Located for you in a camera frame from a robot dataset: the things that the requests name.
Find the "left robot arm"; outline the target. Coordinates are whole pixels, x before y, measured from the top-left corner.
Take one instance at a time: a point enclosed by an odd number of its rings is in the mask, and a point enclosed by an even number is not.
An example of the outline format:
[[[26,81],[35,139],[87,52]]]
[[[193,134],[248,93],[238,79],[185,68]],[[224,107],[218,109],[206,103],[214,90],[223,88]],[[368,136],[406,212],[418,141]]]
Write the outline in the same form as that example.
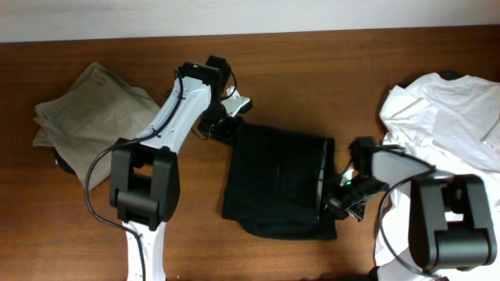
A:
[[[111,154],[109,201],[127,231],[129,280],[164,280],[167,222],[180,198],[177,155],[192,128],[227,145],[243,123],[238,114],[252,106],[228,80],[226,59],[185,62],[175,70],[173,92],[135,140],[120,138]]]

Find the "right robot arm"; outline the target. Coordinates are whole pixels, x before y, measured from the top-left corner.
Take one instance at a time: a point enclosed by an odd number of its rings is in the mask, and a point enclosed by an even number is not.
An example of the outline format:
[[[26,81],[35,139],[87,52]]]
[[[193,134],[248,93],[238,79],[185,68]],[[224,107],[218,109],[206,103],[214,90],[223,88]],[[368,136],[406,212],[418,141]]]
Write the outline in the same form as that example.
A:
[[[372,196],[383,192],[385,202],[397,189],[409,189],[409,246],[402,253],[390,249],[393,261],[373,267],[369,279],[445,280],[445,269],[468,272],[494,263],[498,243],[479,176],[439,170],[372,137],[357,137],[349,151],[353,178],[320,174],[321,183],[332,186],[323,192],[321,205],[336,219],[362,220]]]

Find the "black shorts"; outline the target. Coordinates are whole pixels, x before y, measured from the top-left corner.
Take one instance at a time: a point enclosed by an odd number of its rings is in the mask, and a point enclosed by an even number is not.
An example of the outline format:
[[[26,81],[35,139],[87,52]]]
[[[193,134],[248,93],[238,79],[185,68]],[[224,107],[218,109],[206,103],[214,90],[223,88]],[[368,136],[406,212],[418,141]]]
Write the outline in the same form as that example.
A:
[[[334,240],[334,139],[246,123],[236,132],[221,216],[257,237]]]

